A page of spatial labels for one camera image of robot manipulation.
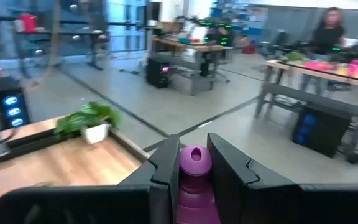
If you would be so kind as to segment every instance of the desk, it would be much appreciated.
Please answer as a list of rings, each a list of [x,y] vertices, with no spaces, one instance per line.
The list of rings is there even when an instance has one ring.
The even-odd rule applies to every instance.
[[[49,31],[43,31],[43,32],[16,32],[14,42],[16,46],[16,53],[19,56],[19,68],[23,74],[24,77],[30,78],[29,74],[27,73],[27,70],[25,69],[24,65],[24,59],[25,59],[25,53],[22,50],[20,39],[17,38],[19,35],[47,35],[52,36],[52,32]],[[96,38],[97,36],[103,34],[103,33],[94,33],[87,30],[79,30],[79,31],[59,31],[59,35],[88,35],[91,37],[91,61],[88,62],[88,65],[90,67],[93,67],[97,70],[102,71],[103,68],[97,66],[96,64]]]
[[[159,53],[157,50],[157,44],[168,44],[174,48],[178,49],[192,49],[195,51],[195,61],[187,61],[183,60],[182,56],[177,57],[176,56],[176,50],[173,50],[171,54],[163,54]],[[222,51],[223,47],[220,45],[203,45],[200,44],[183,44],[177,41],[175,38],[160,38],[153,36],[152,37],[152,51],[151,51],[151,57],[159,58],[165,61],[170,62],[172,65],[178,65],[181,67],[188,68],[194,73],[192,73],[189,77],[186,77],[191,80],[191,88],[190,88],[190,95],[195,95],[199,90],[197,90],[198,86],[201,86],[200,84],[196,84],[198,82],[204,81],[209,83],[209,90],[213,89],[214,82],[215,82],[215,76],[216,76],[216,70],[218,69],[218,53]],[[211,53],[213,69],[211,74],[205,79],[200,79],[199,73],[200,73],[200,66],[203,63],[203,53]]]
[[[291,107],[288,105],[284,105],[284,104],[276,101],[275,95],[284,95],[284,96],[288,96],[290,98],[294,98],[297,100],[311,102],[314,105],[321,105],[326,108],[334,108],[338,111],[344,111],[346,113],[350,113],[350,114],[353,114],[354,116],[358,117],[358,106],[351,105],[351,104],[348,104],[345,102],[332,100],[329,98],[325,98],[325,97],[310,94],[310,93],[305,93],[300,90],[296,90],[296,89],[292,89],[292,88],[288,88],[288,87],[280,85],[283,74],[285,72],[296,72],[297,74],[304,73],[304,74],[312,75],[315,77],[321,77],[321,78],[325,78],[328,80],[335,80],[335,81],[339,81],[339,82],[346,82],[351,85],[357,85],[357,86],[358,86],[358,75],[355,77],[356,79],[350,79],[347,76],[341,75],[338,73],[335,73],[335,75],[333,75],[333,74],[329,74],[327,72],[319,72],[316,70],[307,69],[299,63],[282,64],[276,60],[271,60],[271,61],[266,62],[266,66],[267,66],[267,71],[265,74],[264,82],[263,82],[261,90],[260,90],[257,107],[255,109],[255,117],[256,118],[259,116],[259,114],[262,110],[262,107],[265,103],[269,104],[268,110],[271,110],[272,106],[279,106],[279,107],[287,109],[287,110],[291,110],[291,111],[295,111],[295,112],[299,111],[299,108],[294,108],[294,107]],[[279,73],[277,75],[276,80],[274,82],[271,82],[270,80],[273,75],[273,68],[279,69]],[[265,98],[269,93],[271,93],[272,96],[269,100],[266,100]],[[346,156],[351,155],[354,152],[354,149],[356,148],[357,144],[358,144],[358,125],[355,128],[355,130],[353,130],[353,132],[352,132],[351,142],[349,143],[349,145],[344,147],[345,155]]]
[[[10,142],[29,138],[54,128],[58,118],[23,126]],[[11,131],[2,131],[1,137]],[[88,145],[82,138],[53,144],[44,149],[0,163],[0,196],[32,185],[118,184],[141,165],[113,138]]]

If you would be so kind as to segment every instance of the gray floor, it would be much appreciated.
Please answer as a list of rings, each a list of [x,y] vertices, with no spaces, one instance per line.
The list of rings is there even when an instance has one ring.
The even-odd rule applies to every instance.
[[[143,74],[119,71],[121,68],[137,69],[139,59],[125,60],[119,57],[108,62],[103,72],[83,63],[67,64],[62,68],[64,72],[56,70],[40,88],[29,91],[27,97],[34,121],[71,113],[88,101],[119,105],[124,111],[136,114],[137,118],[133,118],[123,113],[120,129],[141,148],[160,142],[165,137],[139,120],[148,122],[165,134],[175,134],[213,116],[230,112],[194,128],[181,137],[181,142],[205,145],[207,133],[214,132],[295,182],[358,183],[358,166],[346,163],[341,156],[331,159],[289,140],[295,114],[274,108],[268,116],[253,118],[255,103],[252,99],[259,94],[260,80],[263,78],[263,74],[253,68],[262,63],[263,60],[257,55],[236,55],[233,64],[221,67],[221,72],[231,81],[225,83],[219,79],[213,91],[196,96],[171,89],[158,90],[146,84]],[[33,76],[43,72],[37,69],[30,71]],[[18,75],[18,72],[10,70],[4,74]],[[298,82],[299,75],[295,75],[292,82],[284,80],[286,85],[292,87],[298,86]],[[335,93],[333,98],[358,105],[358,88],[351,92]]]

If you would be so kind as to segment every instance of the glass wall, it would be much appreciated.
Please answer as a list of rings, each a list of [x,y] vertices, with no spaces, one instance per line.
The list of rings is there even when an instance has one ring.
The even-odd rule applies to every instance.
[[[122,52],[126,50],[145,50],[145,32],[136,24],[143,24],[146,0],[92,0],[87,7],[89,14],[83,13],[83,7],[73,8],[77,0],[60,0],[60,30],[83,30],[91,27],[105,29],[111,36],[110,50]],[[52,29],[54,1],[41,0],[0,0],[0,59],[17,58],[14,46],[12,21],[21,13],[29,12],[38,17],[37,25],[47,30]],[[24,52],[32,48],[28,38],[21,37]],[[60,55],[82,55],[90,51],[89,37],[74,39],[61,36]]]

